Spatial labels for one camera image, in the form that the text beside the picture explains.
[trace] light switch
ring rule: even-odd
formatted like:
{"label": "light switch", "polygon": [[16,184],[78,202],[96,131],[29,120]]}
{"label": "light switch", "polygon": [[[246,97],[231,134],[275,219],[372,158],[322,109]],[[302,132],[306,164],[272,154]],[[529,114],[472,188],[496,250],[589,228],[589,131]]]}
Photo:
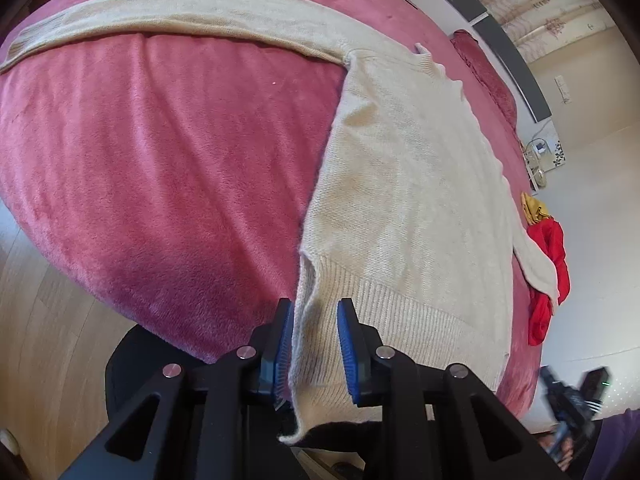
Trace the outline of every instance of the light switch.
{"label": "light switch", "polygon": [[571,95],[569,94],[569,87],[564,80],[564,77],[558,75],[554,78],[554,81],[558,85],[558,90],[560,91],[560,95],[562,96],[562,102],[564,104],[571,102]]}

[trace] pink blanket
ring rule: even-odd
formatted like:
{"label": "pink blanket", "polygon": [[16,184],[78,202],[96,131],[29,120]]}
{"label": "pink blanket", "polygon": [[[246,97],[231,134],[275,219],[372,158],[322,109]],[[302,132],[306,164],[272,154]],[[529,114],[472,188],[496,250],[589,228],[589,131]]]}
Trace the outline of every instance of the pink blanket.
{"label": "pink blanket", "polygon": [[[53,0],[27,24],[85,0]],[[448,38],[404,0],[313,0],[428,48],[465,94],[514,197],[520,149]],[[55,266],[211,361],[293,298],[297,244],[344,70],[263,44],[126,34],[53,49],[0,76],[0,195]],[[500,398],[535,387],[529,293],[514,264]]]}

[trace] patterned curtain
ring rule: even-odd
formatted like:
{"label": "patterned curtain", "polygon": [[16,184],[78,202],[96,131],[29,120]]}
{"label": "patterned curtain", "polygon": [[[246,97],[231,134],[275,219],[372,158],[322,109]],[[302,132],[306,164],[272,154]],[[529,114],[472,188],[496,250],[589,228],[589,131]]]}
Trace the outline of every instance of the patterned curtain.
{"label": "patterned curtain", "polygon": [[615,26],[598,0],[480,0],[527,63]]}

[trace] yellow cloth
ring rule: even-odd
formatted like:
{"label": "yellow cloth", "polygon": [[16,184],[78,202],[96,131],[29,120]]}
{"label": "yellow cloth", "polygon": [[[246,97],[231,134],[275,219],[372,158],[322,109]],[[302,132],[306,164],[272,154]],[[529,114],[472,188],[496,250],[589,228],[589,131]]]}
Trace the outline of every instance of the yellow cloth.
{"label": "yellow cloth", "polygon": [[523,193],[520,196],[522,202],[522,209],[524,210],[524,216],[527,218],[529,225],[542,222],[545,218],[551,218],[549,211],[546,209],[544,202],[533,198],[527,193]]}

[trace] metal screw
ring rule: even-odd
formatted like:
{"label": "metal screw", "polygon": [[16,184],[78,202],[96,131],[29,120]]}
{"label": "metal screw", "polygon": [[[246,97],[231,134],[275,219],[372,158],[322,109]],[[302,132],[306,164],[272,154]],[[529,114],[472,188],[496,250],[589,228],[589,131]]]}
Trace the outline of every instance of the metal screw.
{"label": "metal screw", "polygon": [[236,351],[236,355],[241,359],[251,359],[255,356],[255,348],[252,346],[241,346]]}
{"label": "metal screw", "polygon": [[180,365],[177,365],[176,363],[171,363],[170,365],[167,365],[162,369],[162,375],[168,378],[178,376],[181,373],[182,367]]}
{"label": "metal screw", "polygon": [[396,355],[396,351],[391,346],[379,346],[376,348],[376,355],[380,359],[391,359]]}
{"label": "metal screw", "polygon": [[469,368],[465,365],[452,365],[449,373],[457,379],[464,379],[469,374]]}

